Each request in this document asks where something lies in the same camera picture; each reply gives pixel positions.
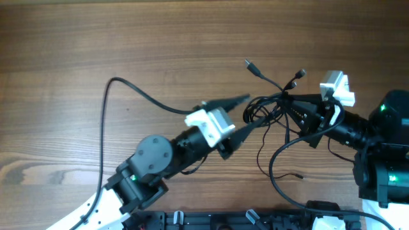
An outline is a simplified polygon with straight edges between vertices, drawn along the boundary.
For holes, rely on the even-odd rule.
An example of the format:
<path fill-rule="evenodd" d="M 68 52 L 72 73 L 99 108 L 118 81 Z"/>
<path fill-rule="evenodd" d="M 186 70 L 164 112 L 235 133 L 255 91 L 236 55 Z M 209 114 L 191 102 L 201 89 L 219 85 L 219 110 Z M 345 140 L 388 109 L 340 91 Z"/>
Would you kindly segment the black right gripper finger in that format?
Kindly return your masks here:
<path fill-rule="evenodd" d="M 292 101 L 286 104 L 286 111 L 302 133 L 315 133 L 318 129 L 318 106 L 308 102 Z"/>
<path fill-rule="evenodd" d="M 282 97 L 289 101 L 308 102 L 312 104 L 320 104 L 322 102 L 320 94 L 292 95 L 285 92 Z"/>

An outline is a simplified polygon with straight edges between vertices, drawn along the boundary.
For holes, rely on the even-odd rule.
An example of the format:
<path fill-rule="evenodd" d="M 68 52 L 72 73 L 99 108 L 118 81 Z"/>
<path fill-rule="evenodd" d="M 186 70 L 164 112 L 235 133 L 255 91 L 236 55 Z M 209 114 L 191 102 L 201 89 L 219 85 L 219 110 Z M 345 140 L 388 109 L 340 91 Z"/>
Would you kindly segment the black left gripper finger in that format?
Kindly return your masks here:
<path fill-rule="evenodd" d="M 233 98 L 223 98 L 210 100 L 205 102 L 201 108 L 205 111 L 212 111 L 217 108 L 223 108 L 226 112 L 232 111 L 235 107 L 248 101 L 250 99 L 250 94 L 240 95 Z"/>
<path fill-rule="evenodd" d="M 234 152 L 238 150 L 241 144 L 248 138 L 251 132 L 262 125 L 265 121 L 265 118 L 259 118 L 252 123 L 247 124 L 246 126 L 240 128 L 239 130 L 235 131 L 229 138 L 229 150 L 230 152 Z"/>

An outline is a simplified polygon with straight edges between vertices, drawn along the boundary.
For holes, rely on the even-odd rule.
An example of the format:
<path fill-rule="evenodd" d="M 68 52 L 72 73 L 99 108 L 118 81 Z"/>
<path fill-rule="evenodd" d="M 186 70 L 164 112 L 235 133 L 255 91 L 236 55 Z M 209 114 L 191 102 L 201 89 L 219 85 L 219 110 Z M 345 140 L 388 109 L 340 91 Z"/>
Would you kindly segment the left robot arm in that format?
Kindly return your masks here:
<path fill-rule="evenodd" d="M 188 113 L 188 130 L 172 140 L 161 135 L 145 137 L 93 195 L 96 204 L 87 200 L 51 229 L 121 229 L 133 211 L 148 208 L 168 191 L 166 179 L 185 173 L 186 168 L 215 150 L 228 159 L 261 124 L 255 121 L 236 129 L 228 116 L 248 99 L 248 95 L 242 95 L 205 102 Z"/>

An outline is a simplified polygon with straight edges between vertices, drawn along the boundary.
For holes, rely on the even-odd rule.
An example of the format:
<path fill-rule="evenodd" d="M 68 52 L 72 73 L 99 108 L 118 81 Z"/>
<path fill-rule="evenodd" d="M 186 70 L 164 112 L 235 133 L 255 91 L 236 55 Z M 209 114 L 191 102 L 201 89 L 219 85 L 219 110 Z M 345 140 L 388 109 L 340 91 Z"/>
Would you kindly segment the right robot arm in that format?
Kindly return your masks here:
<path fill-rule="evenodd" d="M 354 93 L 333 89 L 279 97 L 311 147 L 326 135 L 356 150 L 352 172 L 363 210 L 408 229 L 408 92 L 389 91 L 367 119 L 344 109 L 354 103 Z"/>

